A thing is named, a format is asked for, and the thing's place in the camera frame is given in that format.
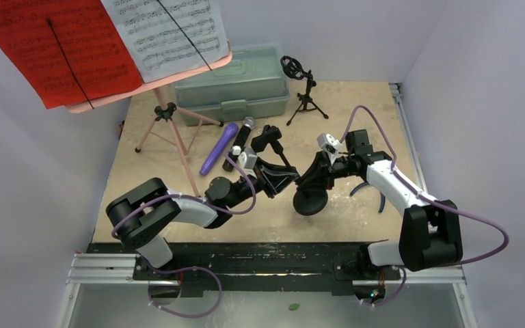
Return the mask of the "pink music stand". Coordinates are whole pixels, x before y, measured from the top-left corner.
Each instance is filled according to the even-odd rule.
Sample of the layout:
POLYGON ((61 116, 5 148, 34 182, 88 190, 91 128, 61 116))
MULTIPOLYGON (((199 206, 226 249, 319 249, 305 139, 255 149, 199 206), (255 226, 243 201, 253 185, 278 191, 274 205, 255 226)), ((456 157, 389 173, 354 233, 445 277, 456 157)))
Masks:
MULTIPOLYGON (((133 90, 133 91, 130 91, 130 92, 124 92, 124 93, 120 93, 120 94, 113 94, 113 95, 110 95, 110 96, 106 96, 106 97, 102 97, 102 98, 95 98, 93 100, 86 100, 84 102, 78 102, 78 103, 75 103, 75 104, 72 104, 72 105, 65 105, 67 110, 71 113, 83 113, 85 111, 89 111, 90 109, 95 109, 95 108, 99 108, 99 107, 102 107, 104 105, 108 105, 110 103, 114 103, 118 100, 123 100, 125 98, 128 98, 128 97, 131 97, 131 96, 135 96, 135 95, 138 95, 138 94, 141 94, 141 93, 144 93, 144 92, 148 92, 148 91, 152 91, 154 93, 154 96, 155 98, 158 100, 158 103, 160 105, 160 107, 162 109, 165 109, 166 108, 166 105, 167 105, 167 101, 166 101, 166 97, 164 96, 163 92, 161 91, 161 87, 163 87, 164 85, 169 85, 169 84, 172 84, 174 82, 177 82, 177 81, 180 81, 180 80, 183 80, 183 79, 187 79, 189 77, 193 77, 193 76, 196 76, 196 75, 199 75, 199 74, 202 74, 204 72, 207 72, 209 70, 212 70, 212 69, 218 69, 218 68, 221 68, 221 67, 224 67, 226 65, 228 65, 231 60, 233 58, 233 54, 232 54, 232 51, 229 51, 229 54, 225 57, 222 57, 221 59, 213 62, 212 64, 209 64, 209 66, 202 66, 202 67, 199 67, 199 68, 196 68, 196 69, 193 69, 193 70, 187 70, 187 71, 184 71, 184 72, 180 72, 180 73, 177 73, 177 74, 173 74, 172 76, 169 76, 169 77, 166 77, 166 78, 163 78, 163 79, 159 79, 159 80, 156 80, 156 81, 152 81, 152 82, 149 82, 149 83, 144 83, 142 84, 140 87, 138 87, 137 89, 133 90)), ((223 127, 224 126, 224 123, 223 122, 220 122, 218 120, 214 120, 212 118, 208 118, 206 116, 203 116, 203 115, 200 115, 198 113, 194 113, 190 110, 187 110, 187 109, 184 109, 184 108, 181 108, 181 107, 177 107, 176 110, 173 112, 173 114, 170 116, 169 119, 167 119, 167 124, 169 126, 169 130, 172 134, 172 138, 174 140, 174 143, 172 143, 172 141, 154 133, 152 131, 154 125, 157 123, 157 115, 153 115, 153 118, 150 119, 150 123, 148 125, 148 127, 146 128, 140 142, 138 143, 138 145, 135 147, 135 150, 139 150, 141 151, 148 136, 150 134, 152 135, 155 135, 157 136, 158 138, 161 138, 163 141, 166 141, 170 144, 174 144, 176 146, 176 149, 178 151, 178 156, 180 158, 180 162, 181 164, 183 165, 184 169, 185 169, 185 173, 187 175, 187 179, 191 185, 191 188, 193 190, 193 194, 196 196, 196 197, 200 197, 200 192, 198 190, 198 187, 197 187, 197 184, 196 184, 196 181, 195 181, 195 178, 194 178, 194 175, 193 173, 191 172, 191 168, 189 166, 189 163, 188 163, 188 159, 187 159, 187 156, 189 154, 189 150, 191 149, 193 143, 194 143, 194 140, 196 139, 196 137, 198 136, 198 133, 200 132, 200 129, 201 127, 204 125, 204 123, 209 123, 209 124, 212 124, 212 125, 215 125, 215 126, 218 126, 218 127, 223 127), (174 114, 175 113, 180 113, 180 114, 183 114, 183 115, 187 115, 187 116, 191 116, 191 117, 195 117, 195 118, 198 118, 199 119, 199 124, 197 125, 197 128, 196 128, 196 131, 195 133, 193 134, 193 139, 190 141, 189 145, 186 146, 184 144, 184 141, 182 140, 181 136, 180 136, 180 133, 179 133, 179 130, 177 128, 177 125, 176 123, 173 121, 174 119, 174 114)))

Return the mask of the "black desktop mic stand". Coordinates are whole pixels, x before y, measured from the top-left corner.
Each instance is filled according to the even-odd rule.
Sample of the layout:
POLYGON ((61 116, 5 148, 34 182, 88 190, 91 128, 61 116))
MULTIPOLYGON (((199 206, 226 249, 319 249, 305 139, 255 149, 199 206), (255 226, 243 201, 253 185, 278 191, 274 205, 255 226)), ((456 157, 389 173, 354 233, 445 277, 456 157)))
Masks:
POLYGON ((265 125, 260 135, 251 140, 250 148, 257 154, 270 146, 281 158, 282 164, 272 164, 261 158, 256 159, 252 172, 249 173, 255 190, 264 191, 273 198, 289 185, 296 185, 293 196, 293 208, 303 216, 312 216, 321 212, 328 201, 329 168, 327 157, 317 152, 311 166, 299 174, 297 168, 289 163, 280 143, 282 133, 276 126, 265 125))

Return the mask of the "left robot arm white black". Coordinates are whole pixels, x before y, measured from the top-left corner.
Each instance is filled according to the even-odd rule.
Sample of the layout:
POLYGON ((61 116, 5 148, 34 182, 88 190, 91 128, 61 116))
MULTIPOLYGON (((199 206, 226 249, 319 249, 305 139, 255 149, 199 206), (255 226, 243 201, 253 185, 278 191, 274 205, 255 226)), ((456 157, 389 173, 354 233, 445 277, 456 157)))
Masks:
POLYGON ((256 201, 257 193, 273 198, 299 178, 295 167, 256 159, 252 167, 236 164, 240 178, 214 178, 203 197, 178 193, 160 178, 151 178, 107 205, 111 235, 126 250, 137 252, 159 279, 176 272, 174 254, 160 232, 171 222, 216 229, 237 212, 235 206, 256 201))

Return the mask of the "purple toy microphone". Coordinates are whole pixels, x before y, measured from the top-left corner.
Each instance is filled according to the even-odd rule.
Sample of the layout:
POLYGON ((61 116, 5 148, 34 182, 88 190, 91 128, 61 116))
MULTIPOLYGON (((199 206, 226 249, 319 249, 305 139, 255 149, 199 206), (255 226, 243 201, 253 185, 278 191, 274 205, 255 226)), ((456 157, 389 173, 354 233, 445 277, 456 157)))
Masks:
POLYGON ((222 155, 228 143, 237 135, 238 131, 239 126, 234 122, 229 123, 224 128, 217 143, 214 145, 213 149, 203 162, 199 171, 199 175, 206 176, 212 170, 214 164, 216 164, 218 158, 222 155))

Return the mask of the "black silver microphone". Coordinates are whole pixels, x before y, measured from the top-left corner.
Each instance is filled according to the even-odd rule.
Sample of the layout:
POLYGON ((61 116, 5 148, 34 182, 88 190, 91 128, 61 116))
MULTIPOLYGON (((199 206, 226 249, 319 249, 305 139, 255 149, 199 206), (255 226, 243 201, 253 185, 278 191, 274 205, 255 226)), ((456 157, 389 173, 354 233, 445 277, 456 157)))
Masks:
POLYGON ((234 155, 232 153, 232 150, 235 147, 239 148, 239 151, 242 151, 244 148, 247 138, 249 137, 251 131, 254 129, 255 121, 252 117, 246 117, 242 121, 241 127, 238 127, 238 125, 234 122, 229 123, 224 131, 222 138, 222 148, 221 151, 224 151, 227 147, 227 145, 230 143, 230 140, 234 138, 232 145, 230 147, 230 158, 235 161, 237 159, 237 155, 234 155))

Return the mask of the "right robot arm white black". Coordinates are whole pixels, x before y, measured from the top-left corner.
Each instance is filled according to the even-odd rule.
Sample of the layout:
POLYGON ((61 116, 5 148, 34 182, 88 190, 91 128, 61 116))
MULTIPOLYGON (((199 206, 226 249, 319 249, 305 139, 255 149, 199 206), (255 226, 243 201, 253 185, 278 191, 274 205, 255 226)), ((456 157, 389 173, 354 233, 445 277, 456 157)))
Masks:
POLYGON ((422 200, 422 189, 392 167, 391 156, 373 150, 366 130, 347 133, 344 156, 339 154, 340 142, 331 135, 320 135, 318 143, 321 151, 296 182, 293 206, 297 213, 310 216, 321 212, 335 179, 359 176, 403 216, 398 239, 360 246, 356 268, 361 276, 372 278, 387 266, 420 271, 452 265, 462 259, 459 217, 453 212, 455 204, 446 200, 434 206, 433 197, 422 200))

